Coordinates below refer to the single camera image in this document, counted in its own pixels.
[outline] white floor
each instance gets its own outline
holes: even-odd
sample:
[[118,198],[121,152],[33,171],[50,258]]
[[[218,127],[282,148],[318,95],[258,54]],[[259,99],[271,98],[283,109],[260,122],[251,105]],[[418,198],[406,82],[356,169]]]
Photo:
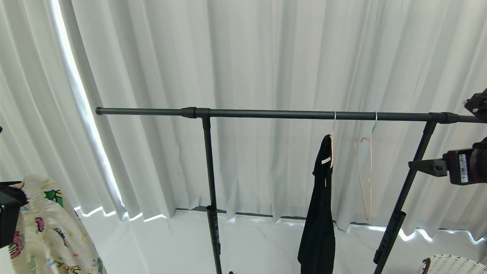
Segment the white floor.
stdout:
[[[81,216],[109,274],[215,273],[206,213],[178,211],[171,220],[142,218],[119,222],[116,216],[97,212]],[[223,273],[298,274],[297,253],[304,221],[219,215]],[[373,273],[375,250],[382,228],[350,226],[336,230],[334,273]],[[398,237],[384,273],[418,273],[422,260],[433,254],[454,254],[473,260],[487,255],[487,242],[473,242],[467,232],[439,231],[428,239],[416,231]],[[10,274],[2,249],[1,273]]]

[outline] black metal rod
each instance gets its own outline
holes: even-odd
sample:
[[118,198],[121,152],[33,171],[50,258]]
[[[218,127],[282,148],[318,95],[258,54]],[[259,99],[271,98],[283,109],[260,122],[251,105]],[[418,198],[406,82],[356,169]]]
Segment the black metal rod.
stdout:
[[[416,150],[416,154],[414,155],[414,161],[419,161],[423,159],[435,127],[436,122],[430,121],[426,123],[423,130],[423,135],[421,137],[421,140],[419,141],[418,148]],[[404,181],[401,192],[399,193],[399,197],[397,198],[397,202],[394,206],[391,218],[389,219],[389,223],[387,224],[386,232],[384,233],[381,244],[379,245],[379,248],[377,249],[375,254],[374,261],[377,263],[377,266],[375,268],[374,274],[382,273],[387,258],[389,257],[389,253],[393,248],[395,239],[399,234],[399,229],[401,227],[399,226],[397,229],[394,229],[399,221],[398,218],[395,218],[394,216],[400,214],[402,207],[404,206],[404,202],[406,201],[406,198],[408,196],[409,190],[411,189],[412,182],[414,181],[416,173],[417,171],[413,169],[409,169],[408,171],[408,175],[406,176],[406,180]]]
[[284,118],[284,119],[327,119],[327,120],[377,120],[380,121],[436,121],[481,123],[475,116],[462,116],[453,113],[394,113],[394,112],[344,112],[344,111],[297,111],[297,110],[237,110],[237,109],[136,109],[136,108],[102,108],[99,115],[158,115],[184,117],[240,117],[240,118]]
[[206,207],[208,215],[208,226],[210,228],[211,246],[213,247],[213,258],[217,274],[222,274],[222,263],[220,261],[220,237],[218,233],[218,215],[216,206],[215,173],[213,170],[213,151],[211,148],[211,123],[210,117],[204,117],[203,132],[205,135],[206,168],[208,169],[208,185],[210,189],[211,205]]

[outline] woven basket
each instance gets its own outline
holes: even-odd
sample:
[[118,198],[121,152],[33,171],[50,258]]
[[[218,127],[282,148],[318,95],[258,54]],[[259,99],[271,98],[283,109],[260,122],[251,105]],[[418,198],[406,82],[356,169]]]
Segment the woven basket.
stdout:
[[421,274],[487,274],[487,267],[479,262],[447,254],[433,255],[423,260]]

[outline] white sticker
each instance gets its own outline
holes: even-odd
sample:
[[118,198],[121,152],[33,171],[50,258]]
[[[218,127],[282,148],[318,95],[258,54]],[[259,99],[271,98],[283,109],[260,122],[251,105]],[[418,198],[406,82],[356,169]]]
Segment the white sticker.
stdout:
[[460,163],[460,180],[465,184],[468,182],[467,156],[465,154],[459,154],[458,162]]
[[326,164],[327,162],[329,162],[332,158],[331,157],[328,157],[326,158],[325,160],[321,160],[321,164]]

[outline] hanger hook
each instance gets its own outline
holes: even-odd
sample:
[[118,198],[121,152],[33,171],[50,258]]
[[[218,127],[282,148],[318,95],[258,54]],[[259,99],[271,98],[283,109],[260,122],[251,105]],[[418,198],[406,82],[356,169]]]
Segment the hanger hook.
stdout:
[[337,122],[337,112],[335,111],[335,119],[333,119],[333,128],[332,128],[332,132],[335,132],[335,124]]
[[375,123],[374,123],[374,127],[372,128],[372,132],[371,134],[374,133],[374,129],[375,129],[375,126],[377,125],[377,111],[375,112]]

